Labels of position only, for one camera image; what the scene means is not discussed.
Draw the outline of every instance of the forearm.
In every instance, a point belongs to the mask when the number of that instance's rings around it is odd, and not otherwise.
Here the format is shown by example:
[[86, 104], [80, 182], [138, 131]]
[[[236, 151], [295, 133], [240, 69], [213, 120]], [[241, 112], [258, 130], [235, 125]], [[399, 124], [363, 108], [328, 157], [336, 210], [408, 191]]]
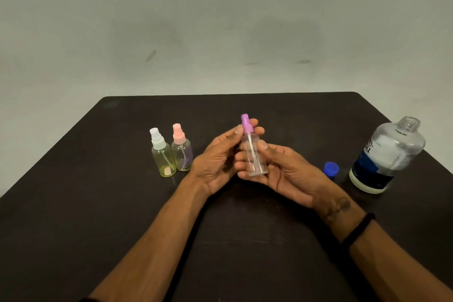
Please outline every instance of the forearm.
[[209, 194], [187, 175], [156, 219], [90, 295], [102, 302], [162, 301]]
[[[315, 210], [341, 242], [365, 212], [338, 186], [329, 185]], [[375, 221], [349, 253], [383, 301], [453, 301], [453, 292], [392, 240]]]

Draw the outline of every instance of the person's left hand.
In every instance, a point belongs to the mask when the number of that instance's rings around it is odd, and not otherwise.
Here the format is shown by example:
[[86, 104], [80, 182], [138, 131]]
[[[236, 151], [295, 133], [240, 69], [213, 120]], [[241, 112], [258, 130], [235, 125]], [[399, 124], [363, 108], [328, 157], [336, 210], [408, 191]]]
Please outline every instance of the person's left hand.
[[[257, 127], [256, 118], [252, 118], [250, 123], [255, 128], [255, 134], [264, 134], [264, 128]], [[190, 175], [200, 179], [209, 194], [216, 193], [235, 175], [234, 147], [241, 141], [243, 134], [244, 128], [241, 124], [228, 130], [212, 140], [204, 153], [193, 161]]]

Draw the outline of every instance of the gray wall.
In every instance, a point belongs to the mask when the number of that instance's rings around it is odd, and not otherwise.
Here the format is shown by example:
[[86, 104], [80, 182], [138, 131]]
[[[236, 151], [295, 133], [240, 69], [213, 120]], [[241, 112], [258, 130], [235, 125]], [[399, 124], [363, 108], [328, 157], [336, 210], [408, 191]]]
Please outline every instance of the gray wall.
[[0, 195], [106, 95], [353, 90], [453, 170], [453, 0], [0, 6]]

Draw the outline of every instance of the black table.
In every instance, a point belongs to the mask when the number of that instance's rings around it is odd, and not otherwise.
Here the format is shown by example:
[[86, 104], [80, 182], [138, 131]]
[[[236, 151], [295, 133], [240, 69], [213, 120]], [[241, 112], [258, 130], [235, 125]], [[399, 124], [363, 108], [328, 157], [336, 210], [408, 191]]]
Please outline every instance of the black table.
[[[171, 142], [172, 124], [181, 123], [197, 155], [242, 113], [260, 120], [268, 142], [292, 147], [318, 167], [337, 162], [338, 184], [453, 287], [453, 177], [423, 151], [384, 194], [356, 189], [348, 170], [387, 121], [359, 94], [105, 97], [0, 199], [0, 300], [88, 295], [184, 177], [160, 177], [149, 129], [158, 127]], [[236, 177], [207, 202], [166, 300], [372, 298], [311, 210]]]

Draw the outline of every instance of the large plastic bottle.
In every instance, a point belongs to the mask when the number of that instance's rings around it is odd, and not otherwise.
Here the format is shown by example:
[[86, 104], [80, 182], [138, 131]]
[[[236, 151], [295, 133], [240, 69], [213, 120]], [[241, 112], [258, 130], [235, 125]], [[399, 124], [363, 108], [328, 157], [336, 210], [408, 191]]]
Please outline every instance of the large plastic bottle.
[[241, 142], [247, 153], [249, 176], [253, 177], [259, 176], [260, 174], [266, 174], [266, 162], [262, 159], [256, 148], [256, 143], [260, 137], [255, 134], [253, 125], [250, 123], [249, 116], [246, 113], [241, 116], [241, 120], [242, 127], [244, 128], [244, 136], [242, 137]]
[[353, 184], [368, 193], [384, 192], [395, 174], [423, 150], [426, 141], [419, 126], [420, 120], [405, 116], [377, 127], [349, 171]]
[[173, 140], [171, 150], [176, 168], [180, 171], [188, 171], [192, 167], [193, 161], [192, 146], [190, 141], [186, 139], [179, 123], [173, 125]]
[[151, 141], [153, 142], [153, 149], [151, 151], [153, 152], [159, 173], [162, 177], [171, 177], [176, 172], [176, 165], [170, 145], [165, 142], [158, 128], [152, 128], [150, 133]]

